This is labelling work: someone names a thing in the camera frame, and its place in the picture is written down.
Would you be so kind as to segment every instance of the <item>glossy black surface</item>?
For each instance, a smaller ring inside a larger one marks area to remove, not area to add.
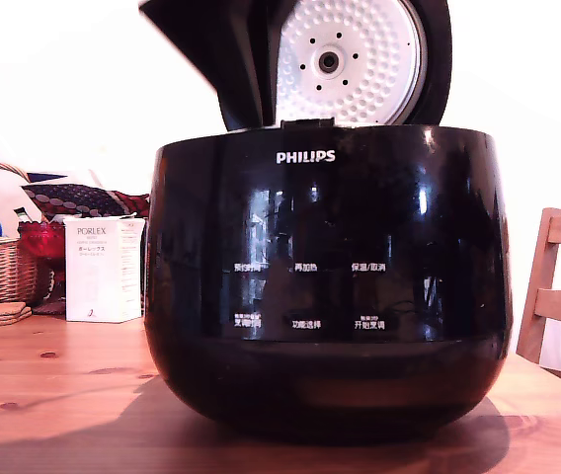
[[[493,141],[321,125],[163,148],[150,348],[179,397],[234,426],[311,440],[426,433],[484,397],[509,343]],[[277,162],[317,150],[319,162]]]

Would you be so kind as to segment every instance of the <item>wicker basket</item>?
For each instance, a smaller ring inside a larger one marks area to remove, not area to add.
[[[1,170],[14,172],[28,181],[18,168],[0,163]],[[50,291],[52,272],[29,252],[20,249],[19,239],[0,237],[0,303],[42,301]]]

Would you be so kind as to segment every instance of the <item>black rice cooker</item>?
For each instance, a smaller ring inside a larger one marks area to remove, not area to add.
[[[196,18],[180,2],[141,8],[175,44],[186,28],[173,12]],[[274,123],[264,88],[249,110],[219,93],[233,131],[158,153],[151,353],[181,400],[250,433],[431,434],[485,397],[508,350],[493,139],[437,125],[451,67],[444,2],[288,11],[267,95]]]

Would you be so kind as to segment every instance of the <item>philips logo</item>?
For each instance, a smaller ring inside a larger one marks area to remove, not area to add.
[[[277,153],[277,164],[280,163],[319,163],[336,161],[336,150],[316,151],[280,151]]]

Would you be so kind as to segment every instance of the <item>white wall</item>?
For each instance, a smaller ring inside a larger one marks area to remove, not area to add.
[[[497,140],[517,330],[541,209],[561,207],[561,3],[449,5],[443,124]],[[138,15],[136,0],[5,0],[0,12],[0,161],[91,168],[110,189],[143,193],[160,145],[224,130],[211,88]],[[561,368],[560,324],[549,324],[543,362]]]

